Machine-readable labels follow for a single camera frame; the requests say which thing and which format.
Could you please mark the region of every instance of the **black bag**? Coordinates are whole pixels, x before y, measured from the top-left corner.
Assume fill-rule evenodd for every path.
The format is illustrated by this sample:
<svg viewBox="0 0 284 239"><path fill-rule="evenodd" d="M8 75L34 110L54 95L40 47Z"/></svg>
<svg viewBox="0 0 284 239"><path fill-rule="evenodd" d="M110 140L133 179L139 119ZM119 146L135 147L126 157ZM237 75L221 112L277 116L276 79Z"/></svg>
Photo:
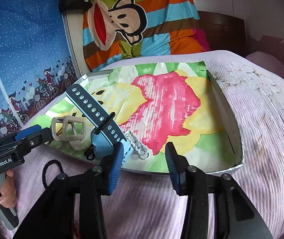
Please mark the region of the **black bag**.
<svg viewBox="0 0 284 239"><path fill-rule="evenodd" d="M61 13L71 10L89 10L92 6L90 0L60 0L59 2Z"/></svg>

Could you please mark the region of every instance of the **human hand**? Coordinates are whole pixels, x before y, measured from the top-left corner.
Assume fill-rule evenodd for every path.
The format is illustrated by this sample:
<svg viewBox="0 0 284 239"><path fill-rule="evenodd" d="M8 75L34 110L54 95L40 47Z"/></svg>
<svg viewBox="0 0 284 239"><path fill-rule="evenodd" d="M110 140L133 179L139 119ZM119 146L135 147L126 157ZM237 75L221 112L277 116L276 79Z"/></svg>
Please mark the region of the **human hand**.
<svg viewBox="0 0 284 239"><path fill-rule="evenodd" d="M1 197L0 197L0 204L4 207L12 208L17 203L17 197L15 196L15 186L13 184L13 171L8 170L6 171L7 177L2 184L0 189Z"/></svg>

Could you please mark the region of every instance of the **monkey mouth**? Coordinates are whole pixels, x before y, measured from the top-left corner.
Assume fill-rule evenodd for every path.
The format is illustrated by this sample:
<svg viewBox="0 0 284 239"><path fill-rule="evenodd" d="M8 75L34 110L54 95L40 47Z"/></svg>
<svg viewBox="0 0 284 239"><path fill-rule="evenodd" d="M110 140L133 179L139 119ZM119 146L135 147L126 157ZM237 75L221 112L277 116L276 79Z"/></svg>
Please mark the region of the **monkey mouth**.
<svg viewBox="0 0 284 239"><path fill-rule="evenodd" d="M98 38L100 39L102 44L105 45L106 44L106 28L105 28L103 14L97 3L95 3L95 6L94 6L93 19L94 19L95 31L97 32Z"/></svg>

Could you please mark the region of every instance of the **striped blanket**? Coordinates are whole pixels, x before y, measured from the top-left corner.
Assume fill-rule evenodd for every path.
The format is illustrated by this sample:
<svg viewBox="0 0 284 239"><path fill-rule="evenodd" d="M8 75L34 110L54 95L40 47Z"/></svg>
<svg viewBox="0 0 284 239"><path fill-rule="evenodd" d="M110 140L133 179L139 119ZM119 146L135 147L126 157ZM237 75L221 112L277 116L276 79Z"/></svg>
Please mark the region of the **striped blanket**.
<svg viewBox="0 0 284 239"><path fill-rule="evenodd" d="M126 58L209 50L193 0L91 2L83 20L83 52L92 71Z"/></svg>

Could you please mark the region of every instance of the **bed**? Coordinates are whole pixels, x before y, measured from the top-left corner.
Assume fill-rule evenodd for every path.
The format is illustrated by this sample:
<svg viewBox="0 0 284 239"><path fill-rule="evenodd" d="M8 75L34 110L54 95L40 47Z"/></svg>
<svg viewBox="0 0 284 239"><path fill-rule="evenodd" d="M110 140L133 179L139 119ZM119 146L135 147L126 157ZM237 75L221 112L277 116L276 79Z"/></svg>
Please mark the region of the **bed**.
<svg viewBox="0 0 284 239"><path fill-rule="evenodd" d="M284 80L228 51L121 60L108 68L202 60L229 101L244 141L245 164L234 178L277 239L284 232ZM60 160L68 175L88 168L87 163L44 147L34 149L25 159L26 163L15 169L20 221L44 190L41 172L47 161ZM48 179L56 174L57 169L52 168ZM180 237L186 197L175 194L169 177L122 172L115 193L102 201L109 238ZM209 238L214 233L212 203L210 197Z"/></svg>

